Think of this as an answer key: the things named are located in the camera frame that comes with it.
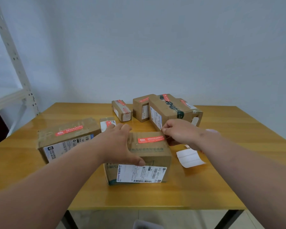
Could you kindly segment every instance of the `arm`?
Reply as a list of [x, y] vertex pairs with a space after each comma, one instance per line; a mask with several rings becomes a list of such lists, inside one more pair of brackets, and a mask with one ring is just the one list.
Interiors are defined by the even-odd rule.
[[102, 163], [145, 165], [127, 148], [130, 130], [129, 125], [110, 125], [89, 142], [0, 192], [0, 228], [56, 228], [78, 191]]
[[286, 228], [286, 166], [184, 120], [169, 120], [172, 143], [202, 150], [217, 172], [265, 228]]

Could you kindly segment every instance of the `hand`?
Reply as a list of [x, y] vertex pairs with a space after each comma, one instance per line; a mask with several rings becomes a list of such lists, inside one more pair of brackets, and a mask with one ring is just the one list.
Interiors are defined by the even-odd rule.
[[182, 119], [168, 120], [162, 127], [162, 132], [169, 136], [167, 142], [170, 146], [188, 144], [194, 150], [200, 150], [195, 145], [194, 139], [202, 129]]
[[102, 163], [145, 165], [142, 158], [134, 155], [127, 148], [127, 139], [131, 129], [128, 124], [117, 126], [111, 124], [105, 132], [91, 140]]

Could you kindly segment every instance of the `white metal shelving unit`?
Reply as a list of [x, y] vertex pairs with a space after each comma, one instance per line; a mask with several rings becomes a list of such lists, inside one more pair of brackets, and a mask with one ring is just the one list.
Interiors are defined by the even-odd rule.
[[34, 110], [34, 114], [37, 116], [40, 112], [38, 110], [38, 105], [36, 103], [33, 91], [24, 70], [20, 56], [17, 52], [14, 41], [8, 30], [8, 27], [4, 21], [3, 14], [0, 8], [0, 40], [5, 45], [7, 53], [11, 59], [14, 66], [15, 73], [17, 74], [17, 88], [4, 88], [0, 87], [0, 110], [7, 107], [8, 105], [22, 100], [22, 105], [17, 113], [16, 119], [10, 128], [8, 136], [12, 134], [16, 125], [19, 123], [27, 107], [31, 107]]

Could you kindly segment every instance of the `table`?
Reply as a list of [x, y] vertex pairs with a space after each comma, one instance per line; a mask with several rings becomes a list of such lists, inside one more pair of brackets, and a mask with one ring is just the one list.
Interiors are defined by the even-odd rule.
[[[197, 106], [204, 113], [201, 128], [212, 128], [237, 144], [286, 165], [286, 140], [234, 106]], [[97, 121], [114, 116], [111, 104], [55, 103], [0, 143], [0, 190], [16, 183], [45, 164], [36, 150], [37, 131], [88, 117]], [[127, 122], [134, 132], [155, 131], [150, 121]], [[217, 228], [228, 228], [244, 204], [229, 188], [206, 156], [205, 165], [185, 169], [171, 147], [172, 165], [167, 183], [108, 186], [99, 167], [79, 191], [69, 210], [88, 209], [227, 209]], [[66, 221], [72, 218], [66, 213]]]

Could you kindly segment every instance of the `shipping box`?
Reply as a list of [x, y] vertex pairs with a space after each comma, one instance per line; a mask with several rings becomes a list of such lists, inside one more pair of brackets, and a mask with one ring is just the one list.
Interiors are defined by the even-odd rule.
[[101, 124], [101, 131], [104, 132], [109, 125], [111, 124], [116, 125], [116, 121], [114, 120], [113, 117], [101, 118], [100, 124]]
[[109, 185], [167, 181], [172, 154], [162, 132], [130, 133], [127, 146], [130, 152], [143, 158], [146, 165], [140, 167], [105, 163], [104, 169]]
[[177, 98], [177, 100], [180, 100], [181, 103], [183, 103], [185, 106], [189, 107], [193, 111], [192, 124], [198, 127], [200, 125], [203, 112], [181, 98]]
[[193, 111], [171, 94], [149, 97], [149, 116], [157, 131], [160, 131], [166, 121], [183, 119], [192, 122]]
[[155, 94], [133, 99], [133, 117], [140, 122], [149, 120], [149, 96], [155, 96]]
[[132, 111], [126, 106], [122, 100], [112, 101], [112, 110], [121, 122], [129, 121], [132, 119]]
[[95, 119], [87, 118], [38, 131], [37, 148], [46, 163], [94, 138], [101, 132]]

